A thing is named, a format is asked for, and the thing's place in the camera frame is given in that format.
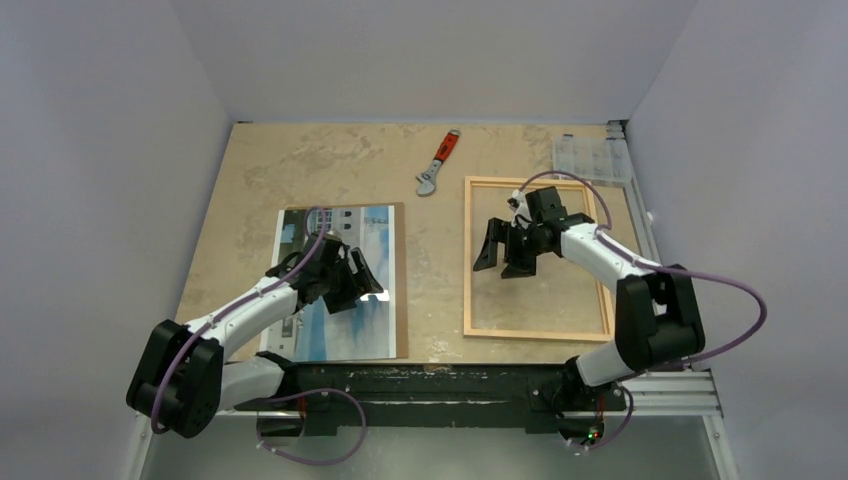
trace white wall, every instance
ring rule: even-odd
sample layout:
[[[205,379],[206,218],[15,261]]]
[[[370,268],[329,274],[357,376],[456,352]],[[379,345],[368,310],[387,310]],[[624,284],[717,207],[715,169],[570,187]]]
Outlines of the white wall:
[[[629,118],[695,0],[172,0],[256,121]]]
[[[698,2],[627,129],[663,260],[770,306],[713,362],[746,479],[848,478],[846,26],[838,0]],[[697,288],[709,345],[754,320]]]
[[[0,471],[109,479],[229,131],[166,0],[0,6]]]

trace metal frame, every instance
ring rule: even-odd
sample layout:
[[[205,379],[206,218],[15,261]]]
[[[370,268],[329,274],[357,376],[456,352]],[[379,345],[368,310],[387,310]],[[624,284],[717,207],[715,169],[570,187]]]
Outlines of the metal frame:
[[[640,417],[721,417],[721,405],[710,372],[656,372],[623,382],[633,394],[633,415]],[[626,411],[607,411],[608,417]],[[591,412],[565,412],[570,417]]]
[[[719,478],[722,480],[739,480],[739,469],[733,460],[733,453],[730,450],[730,443],[727,441],[727,433],[724,431],[722,418],[719,416],[704,416],[703,419]]]
[[[474,263],[473,246],[471,245],[471,215],[472,215],[472,192],[474,188],[513,188],[521,187],[525,182],[522,178],[501,178],[501,177],[465,177],[465,255],[463,265],[463,314],[462,314],[462,333],[466,337],[490,337],[490,338],[510,338],[510,339],[530,339],[530,340],[566,340],[579,342],[598,342],[606,343],[612,340],[615,334],[615,313],[612,301],[612,293],[609,289],[596,281],[598,289],[598,307],[601,314],[601,322],[604,333],[593,332],[546,332],[539,330],[505,330],[505,329],[487,329],[474,328],[472,326],[472,302],[471,302],[471,264]],[[598,212],[595,209],[595,201],[591,197],[591,192],[585,185],[574,180],[536,180],[533,182],[532,188],[556,187],[557,190],[568,190],[580,192],[583,195],[583,211],[592,218],[598,217]]]
[[[122,480],[141,480],[152,439],[153,431],[150,430],[150,419],[141,416],[140,413],[136,413],[130,431],[130,445],[127,448],[127,458],[124,461],[124,466],[118,478]]]

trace wooden table surface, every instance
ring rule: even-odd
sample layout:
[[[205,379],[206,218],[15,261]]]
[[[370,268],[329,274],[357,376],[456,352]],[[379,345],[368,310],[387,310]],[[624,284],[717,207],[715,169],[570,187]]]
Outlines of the wooden table surface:
[[[438,174],[435,194],[418,197],[415,174],[428,167],[445,133],[456,127],[236,124],[206,212],[176,320],[184,323],[205,315],[256,283],[271,263],[280,209],[291,205],[403,202],[409,358],[398,361],[560,363],[593,348],[587,343],[463,337],[463,187],[467,175],[526,178],[550,169],[551,144],[555,138],[564,133],[603,137],[605,128],[460,125],[462,136]],[[612,236],[638,251],[622,189],[599,187],[599,190],[616,220]],[[509,218],[506,199],[503,200],[500,216]],[[547,267],[545,262],[555,265],[563,262],[553,255],[544,258],[540,267],[555,268]],[[533,287],[533,279],[510,281],[524,282],[516,291],[540,291]],[[557,290],[548,286],[543,291],[555,304]],[[490,295],[492,302],[499,301],[498,295],[502,293],[498,292]],[[486,300],[485,291],[475,295]],[[594,328],[600,325],[597,297],[581,300],[572,295],[569,301],[569,308],[553,308],[550,316],[534,313],[539,317],[538,325],[534,326],[556,328],[562,324],[562,315],[572,315],[574,321],[567,324],[585,323],[587,331],[593,325]],[[583,318],[587,315],[580,312],[589,311],[596,311],[597,317]],[[249,358],[258,345],[259,337],[256,337],[236,352],[233,359]]]

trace cable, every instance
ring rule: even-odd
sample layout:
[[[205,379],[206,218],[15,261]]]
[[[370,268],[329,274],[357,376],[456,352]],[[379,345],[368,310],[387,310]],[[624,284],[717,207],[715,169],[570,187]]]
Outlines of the cable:
[[[604,233],[604,230],[611,230],[612,229],[612,216],[610,215],[609,207],[607,206],[607,203],[604,201],[604,198],[601,196],[601,194],[598,192],[598,190],[591,183],[586,181],[585,179],[583,179],[583,178],[581,178],[581,177],[579,177],[579,176],[577,176],[577,175],[575,175],[571,172],[566,172],[566,171],[563,171],[563,170],[546,170],[544,172],[537,173],[536,175],[533,175],[532,177],[528,178],[527,181],[524,182],[524,184],[518,190],[520,192],[523,192],[524,189],[527,188],[527,186],[533,180],[536,180],[537,178],[543,177],[545,175],[554,175],[554,174],[565,175],[566,177],[577,180],[578,182],[580,182],[584,186],[586,186],[586,188],[588,188],[589,190],[592,191],[592,194],[594,194],[595,197],[598,199],[598,203],[601,204],[601,208],[603,209],[604,215],[606,216],[606,220],[607,220],[607,223],[598,224],[598,227],[595,229],[595,238],[597,238],[599,242],[601,242],[607,248],[609,248],[610,250],[615,252],[616,255],[618,255],[622,259],[630,262],[632,265],[635,265],[637,267],[645,268],[645,269],[648,269],[648,270],[653,270],[653,271],[659,272],[659,273],[665,273],[665,274],[671,274],[671,275],[683,275],[683,276],[687,276],[687,277],[691,277],[691,278],[697,278],[699,280],[706,280],[706,281],[709,281],[709,282],[721,283],[721,284],[724,284],[724,285],[730,285],[731,287],[736,287],[736,288],[744,291],[745,293],[751,295],[751,297],[753,297],[754,300],[757,302],[757,305],[760,308],[760,314],[757,317],[757,320],[754,322],[753,325],[751,325],[751,327],[748,330],[743,332],[741,335],[736,337],[734,340],[731,340],[730,342],[728,342],[728,343],[726,343],[726,344],[724,344],[724,345],[722,345],[718,348],[710,350],[709,352],[704,352],[704,353],[701,353],[699,355],[693,355],[691,357],[687,357],[685,360],[680,359],[678,361],[668,362],[668,363],[665,363],[665,364],[662,364],[662,365],[657,365],[657,367],[665,367],[665,368],[680,367],[680,366],[684,366],[684,365],[687,365],[687,364],[691,364],[693,362],[704,361],[704,360],[707,360],[709,358],[713,358],[716,355],[721,355],[722,353],[725,353],[725,352],[732,350],[733,348],[739,346],[741,343],[743,343],[746,340],[748,340],[749,338],[751,338],[752,335],[757,333],[757,331],[760,328],[763,327],[763,325],[766,322],[766,316],[768,315],[768,307],[766,307],[766,302],[765,302],[765,300],[763,300],[763,297],[759,294],[759,292],[754,290],[754,288],[751,287],[750,285],[747,285],[747,284],[740,282],[738,280],[734,280],[732,278],[723,277],[721,275],[713,275],[713,274],[710,274],[710,273],[696,272],[696,271],[692,271],[692,270],[680,270],[680,269],[676,269],[676,268],[668,268],[668,267],[663,267],[661,265],[653,265],[651,263],[646,263],[646,262],[640,260],[639,258],[636,258],[633,255],[630,255],[626,250],[622,249],[615,242],[613,242],[611,239],[609,239],[607,237],[606,233]],[[627,379],[634,378],[636,376],[641,375],[642,373],[643,372],[636,373],[632,376],[627,377]]]
[[[300,252],[292,252],[292,253],[286,255],[286,257],[283,258],[283,261],[280,262],[279,265],[288,266],[289,262],[291,262],[293,259],[295,259],[298,255],[300,255]]]
[[[598,395],[598,403],[600,404],[600,405],[598,406],[598,407],[599,407],[598,409],[599,409],[599,410],[600,410],[600,412],[601,412],[601,421],[603,422],[603,421],[604,421],[604,410],[606,410],[606,408],[607,408],[607,406],[606,406],[606,400],[604,400],[604,396],[603,396],[603,395]]]
[[[561,392],[561,391],[562,391],[562,384],[560,384],[559,388],[556,389],[556,391],[554,392],[554,395],[551,397],[551,401],[549,402],[549,404],[551,406],[551,410],[553,410],[554,415],[557,418],[562,418],[562,415],[560,415],[560,412],[562,411],[562,409],[557,407],[557,404],[556,404],[556,397],[557,397],[557,395],[559,395],[559,392]]]
[[[531,223],[533,223],[533,222],[530,221],[530,219],[528,219],[527,217],[525,217],[524,215],[522,215],[520,213],[516,213],[515,218],[517,218],[518,220],[521,220],[522,222],[526,223],[527,225],[530,225]]]
[[[345,397],[346,399],[350,400],[350,403],[352,403],[353,406],[356,407],[357,412],[359,412],[359,419],[362,422],[362,428],[359,431],[359,438],[356,439],[356,443],[353,444],[353,447],[351,447],[350,450],[348,450],[347,452],[345,452],[341,456],[338,456],[336,458],[331,458],[329,460],[312,460],[311,458],[298,457],[297,455],[292,455],[291,453],[284,452],[282,450],[278,450],[276,447],[272,447],[272,446],[268,445],[267,443],[265,443],[265,440],[262,439],[262,433],[259,431],[259,429],[256,430],[256,438],[259,440],[259,443],[256,445],[256,448],[262,447],[265,450],[268,450],[269,452],[271,452],[274,455],[277,455],[279,457],[286,458],[286,459],[291,460],[293,462],[302,463],[304,465],[311,465],[313,467],[324,467],[324,466],[328,466],[328,465],[335,465],[335,464],[341,463],[341,462],[347,460],[348,458],[350,458],[351,456],[353,456],[353,454],[356,453],[357,450],[359,450],[359,447],[362,446],[362,442],[365,441],[365,434],[368,432],[368,429],[367,429],[368,425],[365,422],[365,410],[362,409],[362,405],[355,398],[353,398],[353,396],[351,394],[344,392],[342,390],[337,390],[335,388],[316,388],[315,390],[307,390],[305,392],[300,392],[300,393],[295,394],[295,395],[289,395],[287,397],[271,398],[271,399],[268,399],[268,402],[269,403],[288,402],[288,401],[291,401],[291,400],[296,400],[296,399],[299,399],[299,398],[307,397],[309,395],[315,395],[315,394],[323,393],[323,392],[334,393],[336,395],[341,395],[341,396]]]
[[[321,240],[324,239],[324,234],[327,232],[327,222],[325,221],[327,214],[325,213],[323,208],[314,206],[310,207],[309,210],[307,210],[306,216],[308,217],[313,210],[318,210],[319,212],[321,212],[321,230],[318,232],[318,238],[316,239],[315,243],[312,244],[312,248],[310,248],[309,251],[306,252],[306,255],[304,255],[300,263],[295,265],[294,268],[292,268],[288,273],[286,273],[281,279],[262,289],[262,295],[265,295],[266,293],[280,287],[289,279],[291,279],[295,274],[297,274],[297,272],[299,272],[303,268],[306,262],[309,261],[310,258],[312,258],[312,255],[315,253],[315,251],[318,250],[318,246],[321,244]],[[189,337],[188,341],[183,344],[183,346],[177,352],[176,356],[174,356],[174,359],[171,361],[171,364],[168,365],[168,369],[165,371],[165,375],[162,377],[162,381],[159,383],[159,388],[156,390],[156,397],[153,400],[153,408],[150,411],[150,429],[153,430],[153,433],[162,434],[170,430],[167,427],[162,427],[159,425],[159,413],[162,409],[162,400],[165,398],[165,387],[168,385],[168,383],[170,383],[171,377],[174,376],[174,372],[177,371],[177,367],[179,367],[179,365],[182,363],[183,358],[185,358],[192,345],[194,345],[195,342],[197,342],[197,340],[204,333],[206,333],[206,331],[212,328],[212,325],[216,325],[234,310],[250,302],[251,300],[256,299],[258,296],[259,292],[253,292],[250,295],[246,295],[242,298],[239,298],[233,303],[227,305],[226,307],[224,307],[223,310],[215,314],[215,316],[212,317],[211,321],[204,323],[200,328],[198,328],[197,331],[194,332],[191,337]]]
[[[315,210],[315,207],[310,208],[309,210],[306,211],[306,215],[303,216],[303,231],[306,232],[306,235],[309,235],[311,233],[309,231],[309,215],[311,215],[314,210]],[[332,222],[332,220],[330,220],[330,222],[327,222],[326,220],[327,220],[327,214],[326,213],[322,214],[321,215],[321,225],[318,225],[319,230],[322,227],[326,229],[326,227],[323,225],[324,223],[331,223]]]
[[[572,443],[570,440],[566,441],[566,445],[573,447],[573,448],[576,448],[578,450],[583,450],[583,451],[588,452],[588,451],[592,451],[592,450],[595,450],[597,448],[603,447],[604,445],[615,440],[615,438],[617,436],[621,435],[621,432],[624,431],[625,427],[627,427],[627,424],[630,423],[630,418],[633,417],[633,394],[624,385],[620,385],[617,388],[619,388],[622,392],[624,392],[627,395],[627,413],[624,415],[624,420],[621,421],[621,425],[619,425],[618,428],[616,428],[615,431],[610,433],[609,435],[604,435],[604,438],[600,442],[598,442],[594,445],[589,445],[589,446],[576,445],[576,444]]]

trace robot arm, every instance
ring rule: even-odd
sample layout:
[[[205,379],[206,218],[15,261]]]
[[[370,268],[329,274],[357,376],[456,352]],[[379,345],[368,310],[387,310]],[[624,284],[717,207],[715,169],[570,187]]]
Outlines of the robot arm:
[[[569,215],[554,187],[529,194],[514,192],[512,221],[489,220],[474,270],[497,264],[505,244],[502,278],[533,276],[536,257],[553,252],[582,266],[616,293],[615,336],[601,347],[566,362],[561,398],[580,403],[635,372],[680,359],[704,348],[704,332],[691,278],[650,268],[658,265],[608,237],[585,214]],[[615,250],[628,253],[625,260]]]
[[[290,361],[267,352],[246,362],[227,364],[227,360],[263,329],[296,314],[319,297],[332,314],[354,308],[362,295],[383,292],[358,248],[350,248],[330,234],[322,239],[312,234],[304,251],[311,250],[316,242],[314,254],[289,282],[280,283],[292,270],[283,261],[220,309],[185,325],[171,320],[157,325],[127,391],[127,404],[150,416],[156,394],[164,388],[160,423],[191,438],[219,410],[284,393],[285,373],[294,366]],[[303,255],[297,260],[302,262]],[[213,322],[222,313],[223,318]],[[175,360],[181,347],[207,325],[185,357]],[[162,385],[174,361],[180,363]]]

